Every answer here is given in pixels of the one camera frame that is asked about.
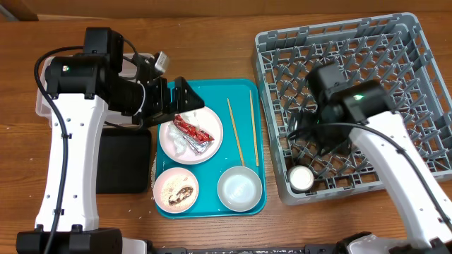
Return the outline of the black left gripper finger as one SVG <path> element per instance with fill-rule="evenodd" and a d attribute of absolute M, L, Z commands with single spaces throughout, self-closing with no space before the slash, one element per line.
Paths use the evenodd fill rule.
<path fill-rule="evenodd" d="M 171 102 L 172 112 L 180 114 L 201 109 L 204 106 L 205 102 L 183 77 L 178 77 L 174 80 Z"/>
<path fill-rule="evenodd" d="M 168 121 L 172 121 L 175 118 L 175 113 L 170 114 L 155 114 L 143 119 L 143 126 L 149 128 Z"/>

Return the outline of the red foil snack wrapper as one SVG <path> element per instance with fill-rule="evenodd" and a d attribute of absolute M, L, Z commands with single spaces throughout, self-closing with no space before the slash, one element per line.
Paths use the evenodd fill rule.
<path fill-rule="evenodd" d="M 203 154 L 215 140 L 203 129 L 185 122 L 180 115 L 176 115 L 172 122 L 182 132 L 184 139 L 197 155 Z"/>

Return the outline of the brown food scrap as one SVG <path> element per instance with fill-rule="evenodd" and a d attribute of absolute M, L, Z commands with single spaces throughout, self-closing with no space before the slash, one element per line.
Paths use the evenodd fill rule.
<path fill-rule="evenodd" d="M 168 198 L 168 203 L 170 205 L 177 205 L 190 197 L 193 191 L 194 188 L 191 186 L 183 187 L 176 194 L 171 194 L 171 196 Z"/>

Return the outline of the white paper cup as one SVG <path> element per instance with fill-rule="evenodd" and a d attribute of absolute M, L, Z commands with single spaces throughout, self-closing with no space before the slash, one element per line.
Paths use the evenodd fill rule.
<path fill-rule="evenodd" d="M 295 191 L 308 191 L 314 184 L 314 174 L 305 166 L 295 166 L 287 172 L 288 181 Z"/>

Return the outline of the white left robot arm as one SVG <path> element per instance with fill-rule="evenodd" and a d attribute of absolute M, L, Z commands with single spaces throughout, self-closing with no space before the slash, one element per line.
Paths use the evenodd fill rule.
<path fill-rule="evenodd" d="M 110 28 L 88 28 L 81 46 L 62 47 L 36 63 L 34 77 L 52 110 L 47 183 L 32 231 L 17 235 L 18 253 L 150 253 L 146 240 L 99 225 L 98 152 L 110 112 L 137 126 L 155 126 L 204 107 L 184 78 L 168 88 L 165 54 L 134 54 L 136 75 L 121 76 L 126 39 Z"/>

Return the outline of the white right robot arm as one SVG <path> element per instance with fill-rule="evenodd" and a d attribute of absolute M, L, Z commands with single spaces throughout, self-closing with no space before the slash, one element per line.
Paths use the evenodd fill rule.
<path fill-rule="evenodd" d="M 323 156 L 352 146 L 376 170 L 405 226 L 407 238 L 370 232 L 336 243 L 334 253 L 450 253 L 451 200 L 412 143 L 402 116 L 376 80 L 349 84 L 333 62 L 305 78 L 317 110 L 291 116 L 288 139 L 312 141 Z"/>

